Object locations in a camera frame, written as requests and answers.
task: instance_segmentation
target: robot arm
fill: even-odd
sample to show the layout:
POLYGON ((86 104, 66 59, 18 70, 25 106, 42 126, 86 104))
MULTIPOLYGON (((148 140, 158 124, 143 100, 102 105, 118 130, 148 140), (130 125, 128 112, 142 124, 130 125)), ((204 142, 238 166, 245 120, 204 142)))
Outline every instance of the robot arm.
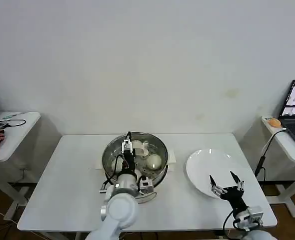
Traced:
POLYGON ((242 199, 244 194, 244 181, 231 172, 232 178, 237 186, 220 187, 216 184, 213 177, 210 175, 210 183, 212 192, 219 198, 226 200, 232 207, 234 217, 233 226, 239 231, 243 231, 245 236, 242 240, 276 240, 266 231, 256 230, 263 225, 262 216, 263 210, 260 206, 249 207, 242 199))
MULTIPOLYGON (((142 183, 138 183, 139 187, 137 185, 135 150, 132 147, 131 132, 128 132, 122 143, 122 155, 126 166, 123 165, 117 175, 117 183, 108 189, 102 187, 100 190, 101 194, 105 194, 105 200, 101 207, 103 224, 98 230, 92 231, 85 240, 118 240, 121 230, 132 226, 137 219, 139 204, 135 197, 140 195, 139 190, 144 193, 153 192, 152 180, 146 176, 143 176, 142 183)), ((235 219, 233 226, 246 234, 242 240, 276 240, 268 232, 255 230, 263 224, 263 211, 259 206, 249 207, 245 204, 242 199, 244 181, 241 181, 233 172, 230 173, 237 186, 222 188, 210 175, 211 190, 218 197, 230 203, 235 219)))
POLYGON ((92 231, 85 240, 118 240, 121 229, 132 226, 138 216, 139 204, 135 197, 141 192, 153 192, 152 180, 143 176, 143 180, 137 185, 135 173, 135 150, 132 147, 131 132, 128 132, 122 143, 122 157, 126 162, 117 175, 117 183, 101 189, 105 194, 105 200, 101 207, 101 219, 103 224, 100 229, 92 231))

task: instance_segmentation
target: table leg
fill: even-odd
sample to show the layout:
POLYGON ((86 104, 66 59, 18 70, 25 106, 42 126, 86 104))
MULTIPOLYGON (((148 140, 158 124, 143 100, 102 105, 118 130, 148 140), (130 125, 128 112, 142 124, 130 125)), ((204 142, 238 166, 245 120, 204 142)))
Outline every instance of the table leg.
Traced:
POLYGON ((295 182, 292 183, 287 189, 283 185, 276 185, 279 195, 267 196, 266 199, 269 204, 285 204, 292 217, 295 218, 295 204, 291 197, 295 194, 295 182))
POLYGON ((278 196, 281 200, 287 199, 292 197, 295 194, 295 182, 292 183, 287 189, 285 189, 280 195, 278 196))
POLYGON ((0 177, 0 190, 11 197, 14 201, 17 201, 21 206, 26 206, 28 200, 16 191, 10 184, 4 181, 0 177))
POLYGON ((39 231, 39 233, 51 240, 69 240, 66 236, 59 232, 39 231))
POLYGON ((75 235, 74 240, 80 240, 80 239, 81 239, 81 233, 77 232, 76 235, 75 235))
MULTIPOLYGON (((285 190, 283 185, 276 185, 276 187, 281 194, 285 190)), ((295 218, 295 204, 290 197, 280 199, 280 195, 279 195, 279 196, 267 196, 266 199, 269 204, 285 204, 288 211, 292 215, 292 217, 295 218)))

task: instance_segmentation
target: white wall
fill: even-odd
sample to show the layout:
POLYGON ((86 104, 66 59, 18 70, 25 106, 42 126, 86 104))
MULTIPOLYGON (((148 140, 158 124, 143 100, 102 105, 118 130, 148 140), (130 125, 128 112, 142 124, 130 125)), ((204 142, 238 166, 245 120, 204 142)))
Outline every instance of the white wall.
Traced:
POLYGON ((0 1, 0 109, 41 112, 36 162, 65 134, 241 141, 292 79, 295 0, 0 1))

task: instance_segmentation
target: wooden floor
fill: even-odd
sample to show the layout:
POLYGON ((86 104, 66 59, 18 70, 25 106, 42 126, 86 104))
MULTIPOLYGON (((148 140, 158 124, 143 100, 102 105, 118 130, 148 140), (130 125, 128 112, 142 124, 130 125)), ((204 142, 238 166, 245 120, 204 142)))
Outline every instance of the wooden floor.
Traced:
MULTIPOLYGON (((264 186, 264 192, 268 195, 276 195, 277 190, 273 185, 264 186)), ((11 200, 8 196, 0 191, 0 212, 5 213, 11 205, 11 200)), ((265 231, 270 232, 278 240, 295 240, 295 218, 293 218, 288 209, 283 204, 273 205, 272 209, 277 217, 278 224, 273 228, 266 228, 265 231)), ((22 208, 17 210, 14 220, 18 221, 23 212, 22 208)), ((67 233, 69 239, 74 239, 74 233, 67 233)), ((143 233, 127 233, 124 240, 195 240, 195 239, 214 239, 216 238, 213 232, 193 231, 193 232, 143 232, 143 233)), ((0 216, 0 240, 41 240, 42 238, 32 234, 31 232, 21 232, 13 223, 3 221, 0 216)))

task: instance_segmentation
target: black cable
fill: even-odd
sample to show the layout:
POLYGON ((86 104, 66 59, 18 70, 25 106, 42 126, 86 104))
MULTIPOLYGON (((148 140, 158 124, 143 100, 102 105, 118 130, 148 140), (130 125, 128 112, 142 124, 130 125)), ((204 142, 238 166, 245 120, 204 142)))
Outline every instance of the black cable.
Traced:
POLYGON ((271 145, 272 140, 274 139, 274 137, 275 137, 278 133, 282 133, 282 132, 285 132, 285 131, 287 131, 287 129, 284 129, 284 130, 278 131, 278 132, 276 132, 276 133, 273 134, 273 136, 271 137, 271 140, 269 141, 269 143, 268 143, 268 145, 267 145, 267 147, 266 147, 266 149, 265 149, 265 151, 264 151, 263 157, 266 156, 266 153, 267 153, 267 151, 268 151, 268 149, 269 149, 269 147, 270 147, 270 145, 271 145))
POLYGON ((278 133, 282 133, 282 132, 286 132, 286 131, 287 131, 287 129, 283 129, 283 130, 277 131, 276 133, 274 133, 274 134, 272 135, 272 137, 270 138, 270 140, 269 140, 269 142, 268 142, 268 145, 266 146, 266 149, 265 149, 263 155, 259 158, 258 164, 257 164, 256 169, 255 169, 255 171, 254 171, 254 175, 255 175, 255 177, 257 177, 257 176, 259 175, 259 173, 260 173, 260 171, 261 171, 261 169, 262 169, 262 166, 263 166, 264 161, 265 161, 265 159, 266 159, 266 153, 267 153, 267 151, 268 151, 268 149, 269 149, 269 147, 270 147, 270 145, 271 145, 272 140, 274 139, 274 137, 275 137, 278 133))
POLYGON ((108 182, 109 182, 109 181, 113 178, 113 176, 116 174, 116 172, 117 172, 118 158, 119 158, 119 157, 122 158, 122 155, 119 154, 119 155, 116 156, 113 174, 112 174, 112 175, 111 175, 111 176, 110 176, 105 182, 103 182, 101 189, 105 189, 106 186, 107 186, 107 184, 108 184, 108 182))
POLYGON ((227 215, 227 217, 223 223, 223 233, 225 234, 226 238, 229 240, 239 240, 238 238, 230 238, 226 233, 226 224, 227 224, 229 217, 232 215, 232 213, 233 213, 233 210, 227 215))
POLYGON ((142 180, 142 175, 138 178, 138 180, 137 180, 137 191, 139 192, 140 191, 140 182, 141 182, 141 180, 142 180))
POLYGON ((265 184, 266 179, 267 179, 267 170, 266 170, 266 168, 264 166, 261 169, 264 170, 264 178, 263 178, 263 183, 262 183, 262 186, 261 186, 261 188, 263 190, 264 184, 265 184))
POLYGON ((6 126, 5 128, 18 127, 18 126, 22 126, 22 125, 27 123, 27 121, 25 119, 8 119, 8 120, 2 120, 2 121, 0 121, 0 123, 9 122, 9 121, 23 121, 23 122, 20 123, 20 124, 17 124, 17 125, 10 125, 10 124, 7 123, 5 125, 6 126))

